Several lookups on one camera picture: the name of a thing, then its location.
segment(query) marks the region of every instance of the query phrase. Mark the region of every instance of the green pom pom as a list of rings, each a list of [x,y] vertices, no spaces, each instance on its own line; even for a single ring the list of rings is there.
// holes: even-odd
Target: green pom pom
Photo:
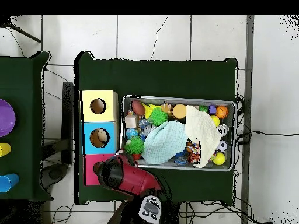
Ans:
[[[156,126],[168,121],[167,113],[164,113],[160,108],[153,109],[150,118],[153,120],[154,125]]]
[[[124,146],[124,150],[129,154],[141,154],[144,149],[143,140],[140,136],[134,136]]]

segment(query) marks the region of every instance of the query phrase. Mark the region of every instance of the dark green table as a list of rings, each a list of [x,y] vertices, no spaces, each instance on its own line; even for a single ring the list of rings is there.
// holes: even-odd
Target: dark green table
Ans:
[[[113,90],[121,102],[124,95],[182,97],[235,101],[235,58],[225,61],[130,61],[95,60],[88,52],[75,59],[75,198],[91,201],[123,200],[126,196],[101,186],[84,186],[79,90]],[[148,169],[167,181],[172,201],[223,200],[232,205],[233,170],[229,172]]]
[[[0,158],[0,175],[16,173],[19,183],[0,199],[51,200],[40,185],[43,130],[42,71],[49,53],[31,58],[0,57],[0,99],[13,107],[16,124],[0,142],[11,145],[11,152]]]

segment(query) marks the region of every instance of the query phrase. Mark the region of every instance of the yellow cup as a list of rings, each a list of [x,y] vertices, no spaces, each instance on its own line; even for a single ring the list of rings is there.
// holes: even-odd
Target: yellow cup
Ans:
[[[8,143],[0,143],[0,157],[7,155],[12,150]]]

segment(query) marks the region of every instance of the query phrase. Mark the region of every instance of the blue plastic cup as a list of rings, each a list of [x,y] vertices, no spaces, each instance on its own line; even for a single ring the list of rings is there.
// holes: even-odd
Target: blue plastic cup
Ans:
[[[7,193],[19,182],[19,176],[15,173],[0,176],[0,193]]]

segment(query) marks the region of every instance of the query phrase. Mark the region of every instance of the white cloth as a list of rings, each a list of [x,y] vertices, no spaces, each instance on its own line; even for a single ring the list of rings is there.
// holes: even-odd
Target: white cloth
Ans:
[[[185,133],[191,141],[200,142],[201,155],[195,166],[204,167],[220,143],[220,134],[211,116],[195,107],[186,106]]]

